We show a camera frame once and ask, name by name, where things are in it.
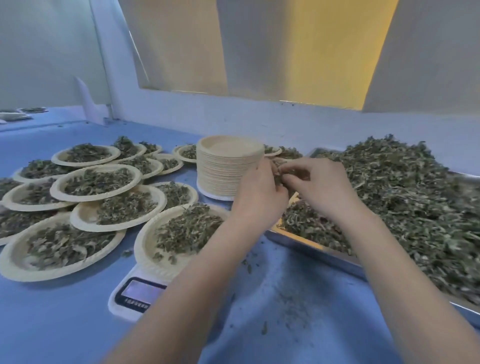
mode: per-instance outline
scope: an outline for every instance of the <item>blue table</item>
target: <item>blue table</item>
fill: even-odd
[[[119,135],[161,144],[168,152],[200,137],[122,121],[108,127],[84,121],[33,126],[0,128],[0,176],[78,143],[112,144]],[[195,186],[196,170],[185,167],[157,180]],[[108,311],[107,300],[135,265],[133,255],[121,252],[133,248],[140,228],[129,229],[111,254],[75,274],[37,283],[0,277],[0,364],[98,362],[131,327]],[[252,272],[238,267],[228,317],[200,363],[401,362],[366,282],[265,238],[247,260]]]

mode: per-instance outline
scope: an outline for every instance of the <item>stainless steel tray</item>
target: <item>stainless steel tray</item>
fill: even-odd
[[[307,156],[315,157],[325,148],[316,148]],[[461,175],[465,180],[480,183],[480,176],[474,176],[464,173],[455,173]],[[306,245],[289,236],[282,235],[276,231],[268,230],[265,236],[271,241],[296,250],[311,258],[317,259],[335,268],[341,269],[353,276],[367,280],[362,266],[356,257],[319,245],[318,248]],[[457,297],[446,295],[450,303],[460,312],[460,314],[474,327],[480,328],[480,307],[471,304]]]

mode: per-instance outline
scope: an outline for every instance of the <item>scale display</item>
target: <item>scale display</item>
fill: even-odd
[[[115,295],[115,303],[144,313],[167,288],[160,283],[130,277]]]

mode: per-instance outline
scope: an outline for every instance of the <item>stack of paper plates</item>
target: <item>stack of paper plates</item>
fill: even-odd
[[[197,143],[197,186],[204,195],[233,200],[240,179],[264,155],[264,145],[254,139],[214,135]]]

